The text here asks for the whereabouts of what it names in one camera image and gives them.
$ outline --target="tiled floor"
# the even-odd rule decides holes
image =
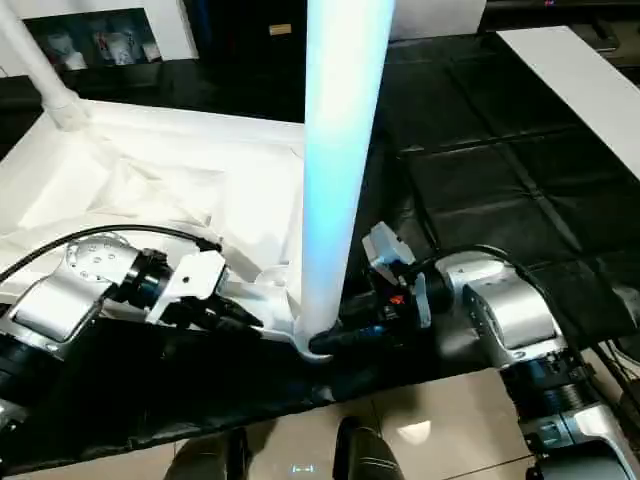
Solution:
[[[253,425],[249,478],[330,479],[337,427],[348,415],[381,430],[407,480],[524,480],[530,462],[504,386],[485,370]],[[161,480],[180,445],[13,480]]]

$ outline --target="white tube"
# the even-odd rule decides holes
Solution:
[[[60,109],[77,99],[77,95],[62,83],[27,27],[11,9],[9,0],[0,0],[0,32],[22,60],[29,78],[42,94],[45,107]]]
[[[302,230],[307,341],[336,322],[394,0],[310,0]]]

